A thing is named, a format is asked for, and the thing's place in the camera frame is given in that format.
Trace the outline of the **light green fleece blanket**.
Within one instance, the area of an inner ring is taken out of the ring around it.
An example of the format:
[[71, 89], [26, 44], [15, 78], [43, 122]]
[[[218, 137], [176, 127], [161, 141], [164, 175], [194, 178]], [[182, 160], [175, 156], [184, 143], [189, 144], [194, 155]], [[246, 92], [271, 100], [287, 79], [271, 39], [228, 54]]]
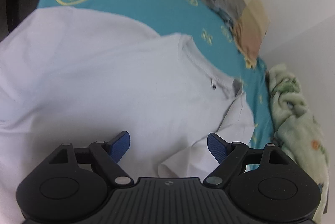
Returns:
[[321, 223], [329, 192], [329, 154], [321, 125], [309, 109], [299, 80], [285, 64], [272, 67], [267, 76], [274, 141], [318, 185], [321, 200], [313, 221]]

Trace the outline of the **white t-shirt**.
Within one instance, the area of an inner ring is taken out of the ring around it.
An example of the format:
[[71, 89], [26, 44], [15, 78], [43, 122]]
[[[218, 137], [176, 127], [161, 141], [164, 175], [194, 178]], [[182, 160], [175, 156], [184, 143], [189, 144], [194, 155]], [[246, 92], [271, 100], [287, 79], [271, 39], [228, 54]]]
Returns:
[[88, 9], [35, 10], [1, 42], [1, 223], [22, 220], [16, 188], [61, 143], [121, 131], [131, 177], [204, 179], [217, 165], [208, 134], [248, 143], [254, 120], [242, 83], [189, 35]]

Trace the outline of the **teal patterned bed sheet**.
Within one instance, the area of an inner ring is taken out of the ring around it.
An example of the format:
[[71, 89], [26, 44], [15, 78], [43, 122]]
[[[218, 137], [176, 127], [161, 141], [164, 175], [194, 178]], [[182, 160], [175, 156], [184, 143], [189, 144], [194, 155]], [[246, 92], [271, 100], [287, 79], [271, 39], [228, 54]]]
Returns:
[[40, 0], [38, 8], [71, 7], [128, 17], [161, 36], [180, 33], [192, 37], [200, 53], [218, 70], [242, 83], [254, 120], [249, 145], [259, 148], [273, 132], [265, 64], [247, 66], [226, 23], [201, 0]]

